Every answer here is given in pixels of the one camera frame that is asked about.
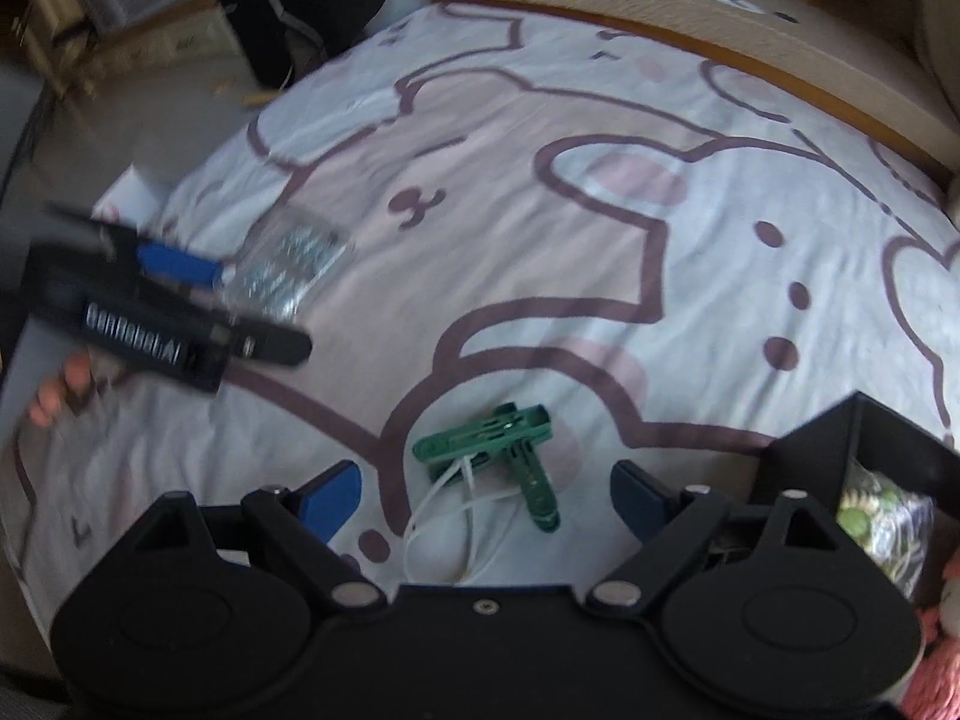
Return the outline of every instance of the bed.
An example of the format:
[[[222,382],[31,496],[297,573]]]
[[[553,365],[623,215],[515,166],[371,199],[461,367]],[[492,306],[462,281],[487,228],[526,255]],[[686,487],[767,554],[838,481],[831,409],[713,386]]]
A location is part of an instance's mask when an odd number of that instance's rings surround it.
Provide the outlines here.
[[[743,498],[771,437],[855,389],[952,445],[960,236],[941,200],[891,149],[714,60],[431,5],[264,110],[155,222],[216,257],[278,207],[349,230],[352,261],[299,318],[309,362],[234,365],[211,397],[98,361],[84,410],[6,449],[11,565],[45,633],[165,490],[233,503],[350,458],[361,495],[332,547],[387,590],[454,581],[461,517],[404,567],[430,488],[410,448],[506,402],[549,409],[562,525],[479,507],[484,584],[584,589],[637,549],[616,461]],[[480,474],[477,493],[511,483]]]

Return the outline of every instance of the clear plastic bag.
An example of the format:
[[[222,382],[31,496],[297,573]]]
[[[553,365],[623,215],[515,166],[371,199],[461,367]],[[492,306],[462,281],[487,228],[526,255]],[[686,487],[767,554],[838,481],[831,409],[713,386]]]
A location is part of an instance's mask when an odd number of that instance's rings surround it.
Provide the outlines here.
[[[299,208],[277,208],[256,240],[224,268],[218,298],[238,314],[291,322],[313,305],[352,249],[344,230]]]
[[[909,598],[920,579],[936,503],[851,461],[837,523]]]

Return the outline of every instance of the white cable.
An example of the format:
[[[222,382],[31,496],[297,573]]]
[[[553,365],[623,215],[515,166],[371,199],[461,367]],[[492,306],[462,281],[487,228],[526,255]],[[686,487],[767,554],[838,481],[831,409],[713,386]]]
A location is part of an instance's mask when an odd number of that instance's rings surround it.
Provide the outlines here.
[[[446,484],[458,473],[462,473],[464,475],[464,488],[467,490],[467,500],[464,501],[464,503],[459,504],[459,506],[450,509],[448,512],[434,514],[433,517],[423,521],[424,512],[426,511],[427,507],[446,486]],[[409,581],[412,584],[416,584],[419,581],[413,576],[413,571],[410,567],[410,553],[412,552],[413,542],[417,538],[420,538],[421,536],[426,535],[426,533],[430,533],[431,531],[435,530],[435,528],[438,528],[440,525],[443,525],[443,522],[445,522],[448,517],[456,517],[458,514],[464,514],[467,517],[467,565],[464,567],[464,570],[459,578],[454,581],[453,584],[464,584],[468,581],[475,580],[488,568],[490,568],[491,564],[499,554],[500,549],[507,541],[507,534],[510,532],[510,528],[514,523],[514,520],[517,518],[517,513],[522,508],[522,501],[517,501],[517,505],[514,507],[510,517],[507,519],[506,524],[500,529],[496,538],[493,540],[493,546],[491,546],[490,552],[479,566],[476,565],[479,551],[479,538],[477,538],[476,520],[473,510],[481,504],[493,503],[493,501],[517,497],[517,495],[521,495],[521,492],[520,487],[512,487],[507,488],[507,490],[501,490],[499,493],[486,495],[482,498],[475,497],[475,493],[476,483],[473,474],[472,460],[467,458],[451,463],[450,467],[446,471],[443,471],[443,474],[440,475],[440,478],[434,482],[433,487],[431,487],[430,490],[427,490],[426,495],[424,495],[424,499],[421,500],[418,507],[416,507],[414,512],[410,515],[410,520],[407,522],[407,527],[403,531],[403,578],[405,581]]]

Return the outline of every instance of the silver bolt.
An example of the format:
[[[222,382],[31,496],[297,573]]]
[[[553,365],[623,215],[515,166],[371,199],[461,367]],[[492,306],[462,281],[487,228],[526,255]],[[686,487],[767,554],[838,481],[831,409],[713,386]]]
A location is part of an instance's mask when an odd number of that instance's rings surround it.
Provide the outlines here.
[[[345,581],[338,584],[330,597],[342,607],[363,608],[380,600],[380,591],[367,581]]]
[[[496,603],[493,598],[481,598],[473,604],[473,610],[477,614],[483,614],[484,616],[489,617],[491,614],[498,613],[500,610],[500,605]]]
[[[593,589],[593,597],[605,607],[631,607],[643,593],[630,581],[602,581]]]

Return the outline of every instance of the pink stuffed toy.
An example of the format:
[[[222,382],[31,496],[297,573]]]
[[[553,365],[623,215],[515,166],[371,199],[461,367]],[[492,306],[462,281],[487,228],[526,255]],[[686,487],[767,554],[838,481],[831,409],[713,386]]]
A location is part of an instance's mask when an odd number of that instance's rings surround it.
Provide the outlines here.
[[[939,607],[920,613],[923,641],[932,652],[917,667],[902,709],[910,720],[960,717],[960,549],[944,567]]]

